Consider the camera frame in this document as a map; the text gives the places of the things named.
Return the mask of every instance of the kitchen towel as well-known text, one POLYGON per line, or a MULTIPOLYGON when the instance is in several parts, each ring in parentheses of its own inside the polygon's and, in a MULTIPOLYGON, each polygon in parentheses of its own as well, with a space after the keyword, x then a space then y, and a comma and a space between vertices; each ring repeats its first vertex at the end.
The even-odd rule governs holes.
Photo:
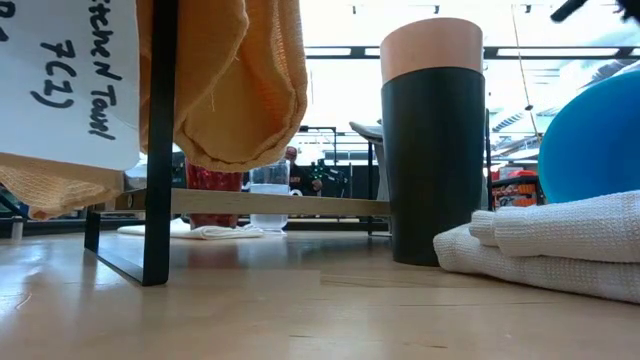
POLYGON ((434 238, 440 266, 452 272, 484 274, 541 288, 640 303, 640 264, 619 264, 547 256, 508 257, 483 246, 462 225, 434 238))
MULTIPOLYGON (((201 226, 191 230, 191 225, 178 218, 171 221, 170 236, 172 238, 197 239, 197 240, 221 240, 221 239, 246 239, 262 237, 264 234, 257 229, 225 228, 220 226, 201 226)), ((144 236, 144 225, 123 226, 118 228, 118 233, 126 235, 144 236)))
MULTIPOLYGON (((153 0, 137 5, 146 151, 153 0)), ((191 163, 214 171, 242 172, 281 158, 307 105, 298 0, 182 0, 178 16, 174 141, 191 163)), ((0 183, 36 219, 124 190, 118 171, 15 156, 2 157, 0 183)))
POLYGON ((506 256, 640 262, 640 191, 475 212, 471 235, 506 256))

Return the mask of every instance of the handwritten sign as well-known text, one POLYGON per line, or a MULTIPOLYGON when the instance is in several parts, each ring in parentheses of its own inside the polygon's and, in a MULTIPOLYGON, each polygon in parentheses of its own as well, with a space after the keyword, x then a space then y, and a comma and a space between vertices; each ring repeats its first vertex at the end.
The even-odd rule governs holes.
POLYGON ((0 1, 0 153, 138 162, 135 0, 0 1))

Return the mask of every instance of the folded white towel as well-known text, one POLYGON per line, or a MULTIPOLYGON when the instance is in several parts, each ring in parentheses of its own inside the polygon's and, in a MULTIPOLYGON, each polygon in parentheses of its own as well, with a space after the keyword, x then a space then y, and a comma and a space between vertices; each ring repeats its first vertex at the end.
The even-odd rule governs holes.
POLYGON ((470 233, 507 256, 640 262, 640 191, 476 212, 470 233))
POLYGON ((542 288, 640 303, 640 264, 587 260, 507 257, 483 246, 463 225, 435 237, 440 266, 448 271, 485 274, 542 288))
MULTIPOLYGON (((144 225, 123 226, 118 229, 118 233, 144 236, 144 230, 144 225)), ((178 218, 171 222, 170 236, 183 239, 216 240, 255 238, 262 237, 264 234, 258 229, 230 229, 220 226, 201 226, 191 230, 191 225, 178 218)))
POLYGON ((493 233, 495 229, 493 227, 493 219, 495 213, 491 211, 478 210, 471 215, 471 224, 469 226, 469 232, 472 236, 478 238, 480 243, 485 246, 498 246, 493 233))

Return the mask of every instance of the blue exercise ball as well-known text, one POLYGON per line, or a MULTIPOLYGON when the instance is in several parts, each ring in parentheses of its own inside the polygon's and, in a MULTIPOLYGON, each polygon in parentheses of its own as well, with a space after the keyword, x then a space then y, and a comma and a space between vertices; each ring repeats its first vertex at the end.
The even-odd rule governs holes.
POLYGON ((640 72, 604 80, 553 119, 540 146, 550 202, 640 189, 640 72))

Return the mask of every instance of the wooden floor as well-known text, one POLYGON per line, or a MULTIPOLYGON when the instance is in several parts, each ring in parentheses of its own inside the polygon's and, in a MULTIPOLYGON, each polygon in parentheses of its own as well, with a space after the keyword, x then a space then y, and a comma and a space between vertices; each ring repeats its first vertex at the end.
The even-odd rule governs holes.
MULTIPOLYGON (((361 233, 175 240, 144 289, 81 238, 0 240, 1 359, 640 357, 640 307, 395 264, 361 233)), ((138 238, 102 245, 140 260, 138 238)))

